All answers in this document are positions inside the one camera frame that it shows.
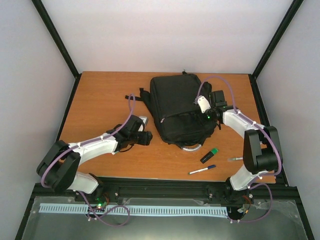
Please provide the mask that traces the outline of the black student backpack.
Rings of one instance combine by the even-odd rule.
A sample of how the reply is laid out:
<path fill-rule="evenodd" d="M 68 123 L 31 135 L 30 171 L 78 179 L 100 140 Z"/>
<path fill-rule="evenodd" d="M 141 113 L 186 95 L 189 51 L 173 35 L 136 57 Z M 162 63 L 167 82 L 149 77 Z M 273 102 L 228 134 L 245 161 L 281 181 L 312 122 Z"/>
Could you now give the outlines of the black student backpack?
<path fill-rule="evenodd" d="M 198 97 L 208 100 L 211 92 L 210 83 L 183 72 L 152 78 L 149 90 L 141 87 L 136 100 L 147 107 L 163 142 L 195 152 L 217 127 L 217 122 L 202 113 L 196 103 Z"/>

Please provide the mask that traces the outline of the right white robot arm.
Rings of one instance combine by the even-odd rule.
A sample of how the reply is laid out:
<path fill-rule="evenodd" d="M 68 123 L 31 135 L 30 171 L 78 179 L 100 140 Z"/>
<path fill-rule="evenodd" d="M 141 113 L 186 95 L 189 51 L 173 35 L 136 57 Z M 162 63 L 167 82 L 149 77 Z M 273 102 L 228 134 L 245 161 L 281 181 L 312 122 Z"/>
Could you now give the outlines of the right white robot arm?
<path fill-rule="evenodd" d="M 209 120 L 223 124 L 243 138 L 243 165 L 226 180 L 224 198 L 235 201 L 236 196 L 251 188 L 257 179 L 276 176 L 282 170 L 282 151 L 278 131 L 273 126 L 256 123 L 233 105 L 228 105 L 222 90 L 205 96 L 198 94 L 195 104 Z"/>

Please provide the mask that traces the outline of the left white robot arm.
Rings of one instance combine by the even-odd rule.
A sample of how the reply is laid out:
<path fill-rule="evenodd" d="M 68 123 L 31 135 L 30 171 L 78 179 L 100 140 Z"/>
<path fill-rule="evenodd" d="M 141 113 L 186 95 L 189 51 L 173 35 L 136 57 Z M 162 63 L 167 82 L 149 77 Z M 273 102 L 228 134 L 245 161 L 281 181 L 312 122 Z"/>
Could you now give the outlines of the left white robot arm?
<path fill-rule="evenodd" d="M 153 135 L 145 130 L 147 123 L 146 116 L 131 115 L 124 125 L 98 137 L 75 143 L 56 141 L 36 169 L 41 184 L 56 193 L 80 191 L 92 201 L 101 200 L 102 184 L 93 174 L 78 171 L 79 166 L 101 155 L 127 152 L 134 145 L 148 146 Z"/>

